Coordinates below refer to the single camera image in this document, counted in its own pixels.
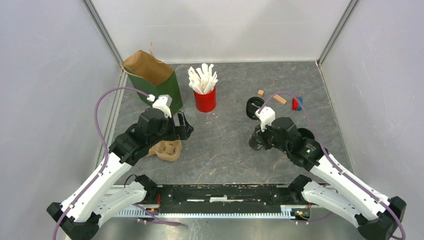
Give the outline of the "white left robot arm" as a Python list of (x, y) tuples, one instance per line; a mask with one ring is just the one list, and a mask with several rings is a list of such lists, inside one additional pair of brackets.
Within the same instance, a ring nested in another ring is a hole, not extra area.
[(53, 202), (47, 213), (72, 240), (90, 240), (100, 227), (130, 205), (153, 203), (157, 185), (146, 175), (118, 192), (104, 197), (115, 182), (127, 173), (150, 149), (161, 141), (187, 140), (194, 128), (185, 114), (166, 115), (157, 108), (147, 108), (138, 121), (118, 135), (88, 179), (63, 202)]

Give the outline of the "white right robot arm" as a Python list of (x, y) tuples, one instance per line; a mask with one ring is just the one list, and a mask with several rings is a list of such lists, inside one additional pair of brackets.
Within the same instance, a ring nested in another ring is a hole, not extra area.
[(291, 184), (289, 199), (295, 204), (307, 201), (344, 218), (366, 240), (394, 239), (401, 230), (406, 202), (373, 189), (347, 170), (323, 147), (307, 128), (297, 128), (291, 118), (258, 117), (249, 146), (253, 150), (277, 149), (298, 167), (324, 180), (328, 190), (311, 178), (299, 175)]

